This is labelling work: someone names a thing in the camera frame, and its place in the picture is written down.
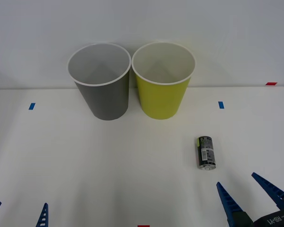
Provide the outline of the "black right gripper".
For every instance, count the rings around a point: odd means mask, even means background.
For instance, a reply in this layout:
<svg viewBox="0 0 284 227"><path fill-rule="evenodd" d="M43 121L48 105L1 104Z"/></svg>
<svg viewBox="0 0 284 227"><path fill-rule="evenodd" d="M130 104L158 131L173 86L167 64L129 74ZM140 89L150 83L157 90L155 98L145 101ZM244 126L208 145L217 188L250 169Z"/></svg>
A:
<svg viewBox="0 0 284 227"><path fill-rule="evenodd" d="M236 201L228 194L220 182L216 184L221 199L227 222L230 227L284 227L284 191L270 183L265 178L256 174L251 175L274 201L279 211L265 215L255 222L242 210Z"/></svg>

